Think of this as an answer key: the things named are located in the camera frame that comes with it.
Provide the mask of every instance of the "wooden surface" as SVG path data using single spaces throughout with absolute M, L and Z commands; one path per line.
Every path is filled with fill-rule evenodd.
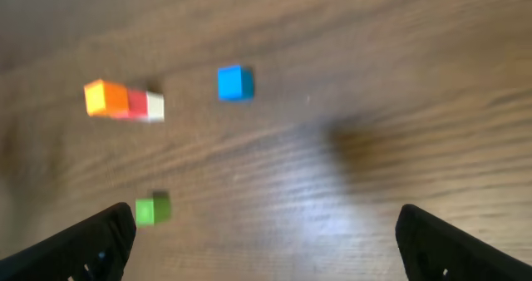
M 168 190 L 125 280 L 404 280 L 414 203 L 532 264 L 532 0 L 0 0 L 0 258 Z M 216 70 L 256 98 L 218 102 Z M 89 118 L 97 78 L 164 124 Z

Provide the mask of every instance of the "blue cube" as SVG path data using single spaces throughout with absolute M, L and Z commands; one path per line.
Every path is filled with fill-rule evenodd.
M 221 101 L 248 101 L 253 98 L 253 73 L 242 66 L 218 70 L 218 98 Z

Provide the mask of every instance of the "orange cube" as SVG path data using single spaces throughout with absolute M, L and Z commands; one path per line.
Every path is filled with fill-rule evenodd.
M 101 79 L 85 86 L 85 100 L 89 116 L 120 116 L 129 111 L 126 87 Z

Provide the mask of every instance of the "wooden table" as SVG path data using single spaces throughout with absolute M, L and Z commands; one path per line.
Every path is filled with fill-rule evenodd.
M 532 0 L 0 0 L 0 258 L 168 190 L 124 280 L 404 280 L 413 203 L 532 264 Z M 251 103 L 216 71 L 254 68 Z M 97 78 L 164 124 L 89 118 Z

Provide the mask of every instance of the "cube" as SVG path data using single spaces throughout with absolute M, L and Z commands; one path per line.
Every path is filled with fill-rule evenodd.
M 116 116 L 129 110 L 126 87 L 108 81 L 86 85 L 85 99 L 89 116 Z
M 242 66 L 218 70 L 218 98 L 221 101 L 248 101 L 254 96 L 253 73 Z
M 138 199 L 135 203 L 136 224 L 138 227 L 152 226 L 170 219 L 170 197 L 153 196 Z

